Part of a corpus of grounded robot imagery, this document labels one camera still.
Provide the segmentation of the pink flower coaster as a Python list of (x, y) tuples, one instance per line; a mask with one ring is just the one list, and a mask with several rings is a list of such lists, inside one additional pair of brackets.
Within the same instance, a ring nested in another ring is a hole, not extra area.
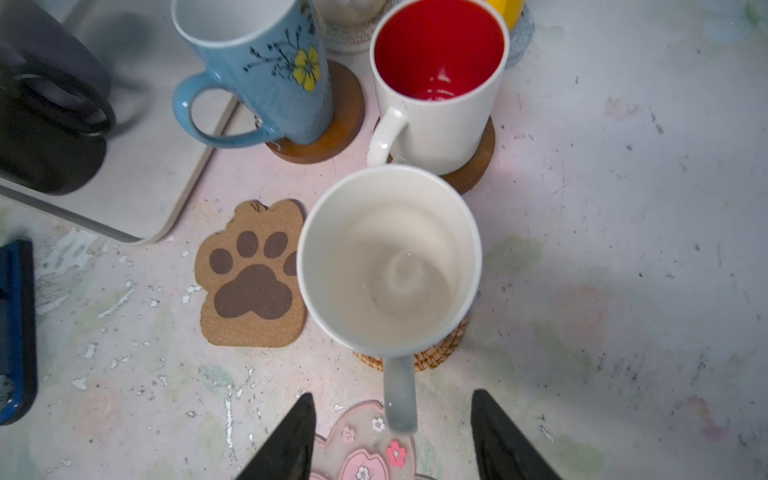
[(413, 438), (393, 433), (376, 400), (347, 409), (314, 439), (311, 479), (420, 479)]

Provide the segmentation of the beige tray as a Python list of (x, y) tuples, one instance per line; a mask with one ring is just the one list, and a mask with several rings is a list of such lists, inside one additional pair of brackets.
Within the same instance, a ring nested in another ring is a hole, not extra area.
[(167, 1), (43, 1), (41, 7), (107, 68), (118, 124), (95, 176), (51, 196), (9, 180), (1, 196), (127, 244), (175, 224), (210, 155), (178, 124), (172, 97), (201, 61), (176, 31)]

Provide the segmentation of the yellow mug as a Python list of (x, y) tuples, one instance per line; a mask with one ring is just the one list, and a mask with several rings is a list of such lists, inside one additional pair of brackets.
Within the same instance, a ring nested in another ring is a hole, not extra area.
[(487, 0), (487, 2), (503, 17), (509, 30), (517, 25), (525, 6), (525, 0)]

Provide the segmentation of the white mug blue base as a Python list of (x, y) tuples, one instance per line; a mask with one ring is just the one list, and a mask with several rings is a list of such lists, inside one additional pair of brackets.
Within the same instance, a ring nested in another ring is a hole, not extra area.
[[(202, 60), (204, 72), (176, 89), (179, 125), (214, 148), (240, 148), (288, 139), (308, 145), (333, 118), (326, 51), (307, 1), (174, 1), (178, 33)], [(192, 106), (206, 90), (234, 95), (260, 121), (257, 129), (213, 136), (194, 122)]]

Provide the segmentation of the cork paw coaster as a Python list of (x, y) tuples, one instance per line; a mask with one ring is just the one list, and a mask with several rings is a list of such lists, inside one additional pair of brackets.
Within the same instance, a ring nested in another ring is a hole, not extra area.
[(216, 346), (280, 348), (304, 329), (297, 249), (305, 214), (294, 199), (246, 201), (226, 227), (207, 237), (195, 279), (207, 293), (200, 327)]

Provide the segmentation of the black mug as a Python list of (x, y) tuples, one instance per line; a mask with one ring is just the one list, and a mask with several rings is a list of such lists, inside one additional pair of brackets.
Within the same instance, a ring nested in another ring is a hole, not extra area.
[(1, 176), (65, 195), (100, 169), (116, 123), (109, 74), (34, 1), (1, 4)]

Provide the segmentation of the red interior mug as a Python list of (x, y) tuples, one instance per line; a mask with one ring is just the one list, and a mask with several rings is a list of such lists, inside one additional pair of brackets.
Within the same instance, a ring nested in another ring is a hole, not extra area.
[(445, 175), (477, 151), (509, 55), (486, 1), (405, 1), (379, 22), (369, 58), (380, 120), (367, 163), (389, 159)]

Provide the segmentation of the light blue woven coaster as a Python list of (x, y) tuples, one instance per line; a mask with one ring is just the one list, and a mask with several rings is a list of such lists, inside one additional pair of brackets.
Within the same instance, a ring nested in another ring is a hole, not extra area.
[(528, 6), (524, 6), (521, 15), (513, 28), (509, 30), (510, 50), (505, 69), (515, 66), (530, 46), (535, 32), (535, 23)]

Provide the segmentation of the dark brown wooden coaster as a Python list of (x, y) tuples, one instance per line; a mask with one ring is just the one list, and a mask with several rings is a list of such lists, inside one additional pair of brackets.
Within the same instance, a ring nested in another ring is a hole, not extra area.
[(496, 133), (491, 117), (478, 142), (477, 149), (472, 157), (461, 168), (440, 175), (440, 178), (449, 184), (459, 195), (471, 191), (487, 172), (494, 156), (496, 146)]

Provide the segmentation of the rattan round coaster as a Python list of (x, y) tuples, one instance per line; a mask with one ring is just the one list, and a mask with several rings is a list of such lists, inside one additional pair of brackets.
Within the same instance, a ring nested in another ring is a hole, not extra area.
[(423, 372), (428, 369), (436, 369), (443, 364), (460, 345), (470, 319), (471, 314), (468, 313), (448, 336), (428, 349), (416, 353), (413, 356), (414, 371)]

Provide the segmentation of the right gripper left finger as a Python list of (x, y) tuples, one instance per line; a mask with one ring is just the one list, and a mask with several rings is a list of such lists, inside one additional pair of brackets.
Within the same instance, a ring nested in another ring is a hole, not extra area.
[(308, 480), (315, 441), (313, 395), (304, 393), (237, 479)]

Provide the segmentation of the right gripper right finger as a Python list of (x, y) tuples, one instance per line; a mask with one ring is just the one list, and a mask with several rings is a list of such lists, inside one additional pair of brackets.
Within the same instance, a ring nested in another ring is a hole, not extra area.
[(561, 480), (486, 390), (473, 392), (470, 420), (480, 479)]

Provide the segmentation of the glossy brown scratched coaster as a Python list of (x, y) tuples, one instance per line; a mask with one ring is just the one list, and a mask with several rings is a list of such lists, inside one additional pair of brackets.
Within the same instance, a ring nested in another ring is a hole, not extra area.
[(336, 60), (329, 61), (334, 115), (329, 127), (314, 143), (299, 145), (288, 139), (268, 142), (279, 158), (294, 164), (326, 161), (346, 149), (357, 136), (365, 118), (364, 91), (357, 76)]

